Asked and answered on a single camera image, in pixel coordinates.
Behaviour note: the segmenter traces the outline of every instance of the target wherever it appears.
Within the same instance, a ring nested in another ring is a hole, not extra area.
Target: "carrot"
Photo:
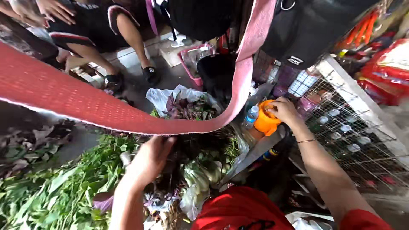
[[[365,44],[367,45],[369,43],[369,40],[371,39],[371,35],[373,32],[373,25],[375,24],[376,19],[378,18],[378,13],[374,12],[371,15],[371,18],[369,19],[369,25],[368,28],[366,29],[365,33]]]
[[[363,23],[364,21],[360,21],[358,25],[356,25],[355,28],[352,29],[351,33],[348,35],[345,41],[347,45],[352,43]]]
[[[366,31],[366,29],[367,29],[367,27],[368,27],[368,25],[369,25],[369,20],[370,20],[370,19],[371,19],[371,18],[368,18],[368,19],[365,20],[364,23],[362,24],[362,28],[361,28],[361,30],[359,31],[357,38],[355,39],[355,46],[356,46],[356,47],[358,47],[359,44],[361,43],[362,36],[364,35],[364,32]]]

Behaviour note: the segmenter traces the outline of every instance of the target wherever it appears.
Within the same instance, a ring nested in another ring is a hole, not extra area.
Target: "bracelet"
[[[297,141],[297,143],[299,144],[299,143],[304,143],[304,142],[311,142],[311,141],[314,141],[314,140],[316,140],[316,139]]]

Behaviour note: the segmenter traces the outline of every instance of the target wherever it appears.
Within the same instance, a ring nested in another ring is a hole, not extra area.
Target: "black slipper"
[[[144,79],[151,85],[156,85],[160,82],[160,76],[156,73],[155,67],[148,66],[142,69]]]
[[[119,92],[122,90],[124,83],[124,75],[122,73],[110,74],[105,76],[106,88],[113,92]]]

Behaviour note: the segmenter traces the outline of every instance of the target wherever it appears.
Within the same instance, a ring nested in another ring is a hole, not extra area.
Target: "pink strap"
[[[214,119],[191,121],[152,117],[3,43],[0,43],[0,99],[132,133],[172,135],[215,131],[231,122],[247,100],[253,73],[252,55],[267,36],[275,2],[254,1],[239,47],[230,104]]]
[[[156,23],[155,23],[155,16],[153,15],[153,10],[152,10],[152,1],[151,0],[146,0],[146,11],[148,12],[148,17],[149,17],[149,22],[151,23],[151,28],[153,32],[158,35],[159,33],[157,32],[156,28]]]

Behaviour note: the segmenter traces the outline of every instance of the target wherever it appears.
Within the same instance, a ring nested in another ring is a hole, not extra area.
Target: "black bag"
[[[261,47],[297,69],[314,65],[379,0],[277,0],[275,16]]]
[[[234,75],[234,59],[230,54],[214,54],[198,61],[198,72],[203,80],[203,91],[219,102],[228,104]]]
[[[171,26],[190,38],[209,41],[230,26],[234,0],[168,0]]]

